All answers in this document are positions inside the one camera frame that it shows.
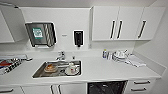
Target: white wall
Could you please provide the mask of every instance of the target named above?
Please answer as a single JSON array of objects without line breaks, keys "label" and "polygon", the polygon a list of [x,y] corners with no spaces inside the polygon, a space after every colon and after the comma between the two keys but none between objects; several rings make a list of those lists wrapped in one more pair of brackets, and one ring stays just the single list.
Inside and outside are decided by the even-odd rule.
[{"label": "white wall", "polygon": [[[158,31],[152,41],[137,41],[134,51],[168,67],[168,8],[165,10]],[[151,94],[168,93],[168,70],[158,80]]]},{"label": "white wall", "polygon": [[[135,41],[89,41],[90,8],[33,8],[21,7],[26,23],[53,22],[56,30],[57,43],[49,49],[33,48],[29,40],[16,43],[0,44],[0,52],[57,52],[64,51],[90,51],[90,50],[116,50],[127,49],[132,52]],[[74,45],[73,31],[84,31],[84,45],[80,49]]]}]

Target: drawer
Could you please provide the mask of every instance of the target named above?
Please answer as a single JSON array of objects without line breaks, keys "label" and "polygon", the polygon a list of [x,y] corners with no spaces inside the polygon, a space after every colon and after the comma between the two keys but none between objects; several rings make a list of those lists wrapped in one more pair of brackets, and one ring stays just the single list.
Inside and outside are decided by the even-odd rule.
[{"label": "drawer", "polygon": [[0,94],[24,94],[21,87],[0,87]]},{"label": "drawer", "polygon": [[128,81],[124,94],[148,94],[155,83],[155,79]]}]

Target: cleaning bottle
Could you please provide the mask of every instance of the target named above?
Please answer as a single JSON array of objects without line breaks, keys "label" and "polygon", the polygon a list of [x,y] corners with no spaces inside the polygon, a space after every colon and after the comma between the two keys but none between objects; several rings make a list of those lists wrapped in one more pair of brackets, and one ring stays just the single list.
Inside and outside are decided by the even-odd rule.
[{"label": "cleaning bottle", "polygon": [[103,51],[103,58],[106,58],[107,57],[107,51],[106,51],[106,49],[104,49],[104,51]]}]

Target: stainless steel sink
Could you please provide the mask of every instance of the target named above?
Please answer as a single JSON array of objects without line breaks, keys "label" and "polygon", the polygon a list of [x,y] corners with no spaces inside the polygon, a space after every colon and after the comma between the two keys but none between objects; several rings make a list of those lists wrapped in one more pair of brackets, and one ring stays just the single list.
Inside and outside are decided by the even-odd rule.
[{"label": "stainless steel sink", "polygon": [[[74,63],[76,67],[78,67],[79,72],[75,75],[67,75],[65,73],[66,68],[69,66],[69,63]],[[58,70],[56,72],[45,72],[44,69],[49,64],[57,67]],[[56,62],[44,62],[42,66],[35,72],[33,78],[39,77],[58,77],[58,76],[78,76],[81,75],[81,61],[56,61]]]}]

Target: kitchen tap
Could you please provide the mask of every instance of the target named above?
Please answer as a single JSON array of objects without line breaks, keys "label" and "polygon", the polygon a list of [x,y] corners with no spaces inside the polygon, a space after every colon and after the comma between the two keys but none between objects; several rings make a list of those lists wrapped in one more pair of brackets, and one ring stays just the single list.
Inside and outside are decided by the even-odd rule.
[{"label": "kitchen tap", "polygon": [[58,53],[59,53],[59,57],[57,57],[56,60],[65,60],[65,52],[61,51],[61,52],[58,52]]}]

